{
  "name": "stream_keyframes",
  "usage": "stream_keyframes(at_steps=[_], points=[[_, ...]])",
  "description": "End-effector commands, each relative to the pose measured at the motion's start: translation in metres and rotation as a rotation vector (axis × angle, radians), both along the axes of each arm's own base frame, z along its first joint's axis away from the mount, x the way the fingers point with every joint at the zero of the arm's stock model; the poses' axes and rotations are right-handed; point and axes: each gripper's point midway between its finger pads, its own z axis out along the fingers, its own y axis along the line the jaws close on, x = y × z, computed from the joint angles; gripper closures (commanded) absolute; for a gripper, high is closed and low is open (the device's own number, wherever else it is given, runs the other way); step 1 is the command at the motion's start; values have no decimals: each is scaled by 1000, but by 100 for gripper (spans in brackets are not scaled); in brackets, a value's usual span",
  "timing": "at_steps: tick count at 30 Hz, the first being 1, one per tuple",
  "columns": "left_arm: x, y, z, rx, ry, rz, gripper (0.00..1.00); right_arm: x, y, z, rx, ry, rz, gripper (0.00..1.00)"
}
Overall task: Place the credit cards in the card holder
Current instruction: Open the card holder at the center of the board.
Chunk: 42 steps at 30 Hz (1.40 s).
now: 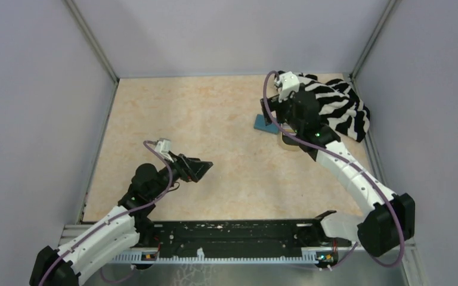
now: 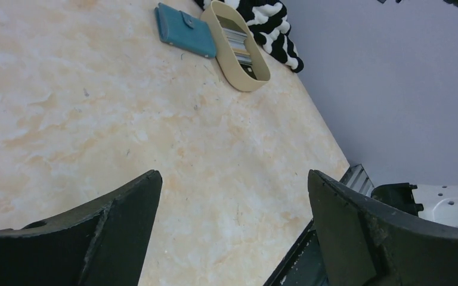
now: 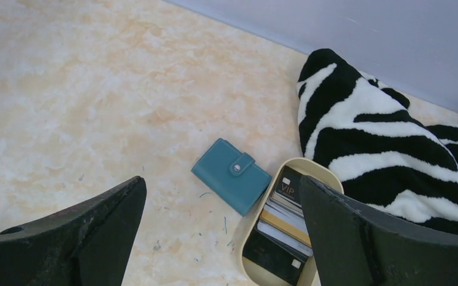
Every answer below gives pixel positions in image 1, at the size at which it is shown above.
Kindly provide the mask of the blue leather card holder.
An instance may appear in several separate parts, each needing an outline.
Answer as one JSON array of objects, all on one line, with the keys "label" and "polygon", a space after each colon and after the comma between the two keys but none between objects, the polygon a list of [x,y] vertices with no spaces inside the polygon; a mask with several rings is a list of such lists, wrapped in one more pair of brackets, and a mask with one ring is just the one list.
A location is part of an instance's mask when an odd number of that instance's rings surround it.
[{"label": "blue leather card holder", "polygon": [[274,134],[274,135],[279,133],[279,129],[277,128],[276,125],[274,125],[272,123],[270,125],[266,124],[265,118],[264,118],[264,116],[262,114],[257,114],[256,115],[255,121],[254,121],[254,124],[253,124],[253,128],[255,130],[259,130],[259,131],[270,133],[270,134]]}]

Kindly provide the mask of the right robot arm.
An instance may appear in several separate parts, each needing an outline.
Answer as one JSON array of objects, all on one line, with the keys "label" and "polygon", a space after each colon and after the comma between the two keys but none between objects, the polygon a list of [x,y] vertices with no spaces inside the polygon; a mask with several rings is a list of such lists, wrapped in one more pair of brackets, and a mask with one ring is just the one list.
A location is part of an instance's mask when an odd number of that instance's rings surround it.
[{"label": "right robot arm", "polygon": [[290,126],[285,134],[299,144],[317,164],[337,179],[354,199],[361,215],[325,213],[312,229],[318,245],[334,238],[359,243],[373,257],[402,247],[415,235],[416,204],[408,194],[397,194],[369,173],[352,156],[340,136],[320,119],[320,104],[307,91],[292,92],[288,98],[275,95],[261,100],[266,125]]}]

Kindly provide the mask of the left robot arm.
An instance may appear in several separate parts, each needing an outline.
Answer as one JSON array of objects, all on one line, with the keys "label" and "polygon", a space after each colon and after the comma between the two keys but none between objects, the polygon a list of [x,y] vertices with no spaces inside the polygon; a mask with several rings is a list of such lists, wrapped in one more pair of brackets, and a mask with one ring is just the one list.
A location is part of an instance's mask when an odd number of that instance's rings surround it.
[{"label": "left robot arm", "polygon": [[155,238],[148,215],[155,200],[178,180],[198,182],[213,166],[211,161],[171,155],[161,170],[144,163],[137,167],[125,195],[108,214],[69,242],[44,247],[37,255],[30,285],[84,285],[101,267],[121,252]]}]

